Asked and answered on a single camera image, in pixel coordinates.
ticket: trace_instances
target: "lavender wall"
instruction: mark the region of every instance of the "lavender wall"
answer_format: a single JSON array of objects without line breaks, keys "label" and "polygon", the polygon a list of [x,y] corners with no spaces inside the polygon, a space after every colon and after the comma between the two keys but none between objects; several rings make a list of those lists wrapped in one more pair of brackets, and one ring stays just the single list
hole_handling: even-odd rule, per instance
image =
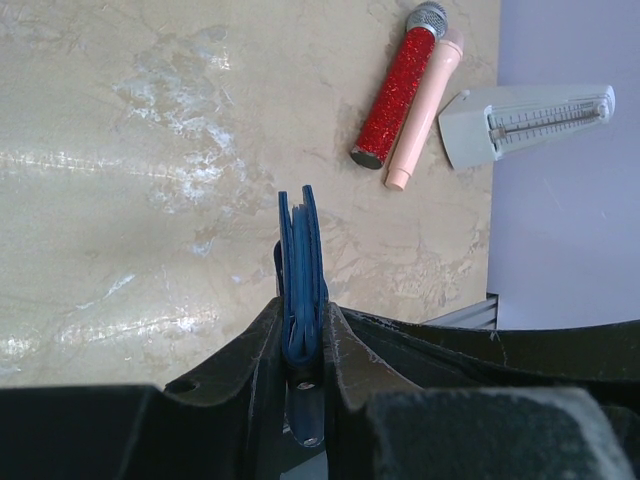
[{"label": "lavender wall", "polygon": [[500,328],[640,318],[640,2],[504,0],[501,85],[607,83],[610,125],[495,165]]}]

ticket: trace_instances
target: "white metronome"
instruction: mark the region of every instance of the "white metronome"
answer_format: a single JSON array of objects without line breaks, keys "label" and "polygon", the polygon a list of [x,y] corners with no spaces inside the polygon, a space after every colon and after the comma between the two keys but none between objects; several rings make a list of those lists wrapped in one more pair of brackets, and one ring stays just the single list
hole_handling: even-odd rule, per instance
[{"label": "white metronome", "polygon": [[608,123],[614,110],[608,85],[495,87],[461,92],[438,121],[460,169]]}]

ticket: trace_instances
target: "microphone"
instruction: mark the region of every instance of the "microphone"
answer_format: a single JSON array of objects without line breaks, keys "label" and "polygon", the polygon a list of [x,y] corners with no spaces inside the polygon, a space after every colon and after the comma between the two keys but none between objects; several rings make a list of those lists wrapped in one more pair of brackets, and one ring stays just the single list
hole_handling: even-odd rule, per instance
[{"label": "microphone", "polygon": [[385,185],[404,190],[413,175],[449,78],[462,59],[462,32],[450,29],[436,46],[391,157]]},{"label": "microphone", "polygon": [[447,14],[436,2],[418,5],[407,19],[407,34],[371,107],[351,158],[382,168],[413,100],[436,41],[447,31]]}]

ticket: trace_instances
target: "red glitter microphone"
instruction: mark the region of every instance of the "red glitter microphone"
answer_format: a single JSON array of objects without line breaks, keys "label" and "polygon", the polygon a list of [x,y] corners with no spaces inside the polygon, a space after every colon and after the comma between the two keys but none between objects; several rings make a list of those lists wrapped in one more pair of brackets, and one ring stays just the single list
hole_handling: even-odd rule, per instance
[{"label": "red glitter microphone", "polygon": [[382,168],[400,133],[431,52],[446,31],[447,14],[436,2],[421,3],[411,12],[407,34],[351,150],[351,158],[356,163],[374,170]]}]

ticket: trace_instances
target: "marble surface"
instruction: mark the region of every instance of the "marble surface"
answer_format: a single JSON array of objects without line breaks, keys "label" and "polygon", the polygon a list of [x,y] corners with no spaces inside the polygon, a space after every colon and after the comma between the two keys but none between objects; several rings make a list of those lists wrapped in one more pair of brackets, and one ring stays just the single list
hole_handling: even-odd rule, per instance
[{"label": "marble surface", "polygon": [[[447,99],[494,85],[499,0]],[[164,382],[275,294],[276,195],[314,187],[333,301],[484,299],[491,167],[438,135],[405,193],[348,157],[413,2],[0,0],[0,384]]]}]

